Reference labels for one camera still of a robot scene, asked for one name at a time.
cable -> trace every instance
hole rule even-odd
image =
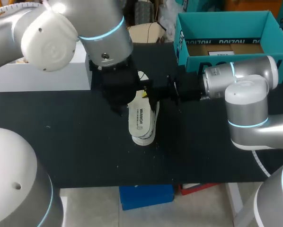
[[[265,175],[266,175],[267,177],[270,177],[271,175],[269,174],[269,172],[265,169],[265,167],[263,166],[263,164],[262,164],[261,161],[259,160],[259,158],[258,158],[258,156],[257,156],[257,154],[256,154],[256,151],[253,150],[253,151],[252,151],[252,154],[253,154],[253,156],[254,156],[254,158],[255,158],[257,164],[258,164],[259,167],[261,168],[261,170],[265,173]]]
[[[35,3],[35,2],[21,2],[21,3],[16,3],[12,5],[6,5],[3,7],[0,7],[0,13],[7,12],[9,10],[18,10],[22,8],[37,8],[41,6],[40,3]]]

shoe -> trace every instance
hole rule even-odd
[[[140,80],[148,79],[142,71],[139,71],[138,75]],[[157,102],[156,111],[152,111],[149,99],[145,96],[145,91],[137,91],[134,100],[128,104],[129,132],[134,143],[140,146],[147,146],[154,141],[159,113],[159,102]]]

black tabletop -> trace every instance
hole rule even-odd
[[[135,46],[133,58],[149,78],[175,73],[172,44]],[[31,144],[56,187],[266,179],[252,153],[232,145],[223,99],[161,101],[156,140],[140,147],[129,134],[127,109],[122,117],[111,112],[96,78],[91,91],[0,93],[0,128]],[[283,113],[283,83],[268,102],[270,114]],[[283,164],[283,150],[258,156],[270,173]]]

white robotic arm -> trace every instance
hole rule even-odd
[[[117,3],[50,0],[0,8],[15,11],[0,16],[0,66],[25,56],[41,70],[58,70],[70,62],[78,38],[99,67],[125,61],[133,45]]]

tiled floor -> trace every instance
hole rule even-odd
[[[123,211],[118,187],[61,189],[64,227],[232,227],[224,185],[177,195],[173,202]]]

